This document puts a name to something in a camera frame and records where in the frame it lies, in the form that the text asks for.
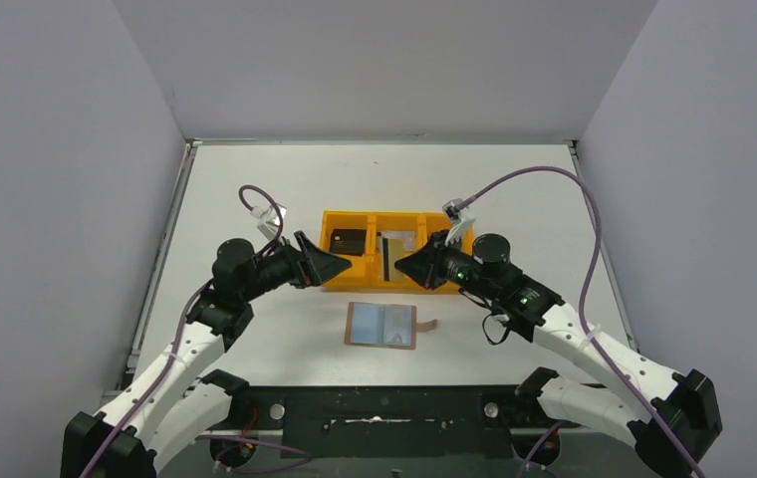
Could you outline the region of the tan leather card holder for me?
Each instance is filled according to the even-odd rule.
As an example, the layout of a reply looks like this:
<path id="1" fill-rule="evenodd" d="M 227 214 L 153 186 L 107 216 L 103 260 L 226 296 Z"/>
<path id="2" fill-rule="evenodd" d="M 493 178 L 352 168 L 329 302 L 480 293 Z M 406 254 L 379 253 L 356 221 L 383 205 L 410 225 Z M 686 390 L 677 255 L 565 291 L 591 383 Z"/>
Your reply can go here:
<path id="1" fill-rule="evenodd" d="M 437 329 L 438 320 L 420 322 L 412 305 L 349 302 L 344 343 L 347 346 L 414 350 L 417 335 Z"/>

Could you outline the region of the yellow three-compartment plastic bin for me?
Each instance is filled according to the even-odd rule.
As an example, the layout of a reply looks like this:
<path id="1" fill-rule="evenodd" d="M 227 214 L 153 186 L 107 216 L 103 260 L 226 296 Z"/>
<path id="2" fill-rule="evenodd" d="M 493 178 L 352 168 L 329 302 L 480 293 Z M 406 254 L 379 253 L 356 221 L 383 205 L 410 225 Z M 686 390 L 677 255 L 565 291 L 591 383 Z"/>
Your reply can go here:
<path id="1" fill-rule="evenodd" d="M 329 252 L 330 235 L 333 229 L 366 229 L 366 251 L 361 257 L 338 255 L 352 262 L 352 268 L 326 283 L 325 288 L 333 292 L 382 292 L 416 293 L 427 291 L 404 276 L 400 283 L 389 283 L 382 279 L 382 259 L 379 237 L 380 230 L 413 230 L 416 232 L 416 249 L 404 251 L 404 257 L 425 245 L 428 237 L 437 231 L 448 230 L 447 217 L 437 212 L 363 212 L 330 211 L 323 214 L 321 228 L 321 248 Z"/>

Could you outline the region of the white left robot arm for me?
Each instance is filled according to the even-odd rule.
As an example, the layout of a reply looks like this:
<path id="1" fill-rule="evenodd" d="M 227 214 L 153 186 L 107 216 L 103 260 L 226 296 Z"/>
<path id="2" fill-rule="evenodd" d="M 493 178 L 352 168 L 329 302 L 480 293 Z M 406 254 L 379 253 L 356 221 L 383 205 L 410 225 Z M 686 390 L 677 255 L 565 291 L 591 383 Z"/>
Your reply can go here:
<path id="1" fill-rule="evenodd" d="M 301 231 L 295 239 L 268 255 L 246 239 L 219 246 L 211 279 L 184 306 L 163 352 L 117 397 L 67 424 L 61 476 L 154 477 L 211 426 L 248 417 L 247 382 L 209 367 L 252 321 L 252 301 L 283 285 L 320 287 L 352 266 Z"/>

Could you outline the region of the silver magnetic stripe card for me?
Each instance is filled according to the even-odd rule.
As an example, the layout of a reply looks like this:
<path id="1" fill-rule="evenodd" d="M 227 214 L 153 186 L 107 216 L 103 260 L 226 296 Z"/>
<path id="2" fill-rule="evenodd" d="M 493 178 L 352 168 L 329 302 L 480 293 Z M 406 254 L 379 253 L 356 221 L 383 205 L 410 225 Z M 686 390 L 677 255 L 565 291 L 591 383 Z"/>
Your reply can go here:
<path id="1" fill-rule="evenodd" d="M 382 259 L 382 279 L 389 283 L 400 283 L 404 275 L 397 270 L 395 262 L 404 256 L 402 239 L 382 236 L 380 242 Z"/>

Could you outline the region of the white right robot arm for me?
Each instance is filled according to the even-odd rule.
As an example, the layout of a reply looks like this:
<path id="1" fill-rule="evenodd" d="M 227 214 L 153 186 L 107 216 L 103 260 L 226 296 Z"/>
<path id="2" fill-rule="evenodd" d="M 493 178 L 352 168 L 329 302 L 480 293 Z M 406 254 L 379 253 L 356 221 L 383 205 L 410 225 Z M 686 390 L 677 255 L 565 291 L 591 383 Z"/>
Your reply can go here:
<path id="1" fill-rule="evenodd" d="M 478 237 L 471 253 L 432 234 L 395 268 L 426 290 L 446 283 L 500 319 L 506 331 L 566 359 L 594 384 L 535 369 L 516 389 L 525 422 L 548 418 L 594 429 L 630 446 L 661 477 L 689 477 L 722 431 L 713 382 L 654 362 L 582 320 L 558 293 L 510 261 L 498 234 Z"/>

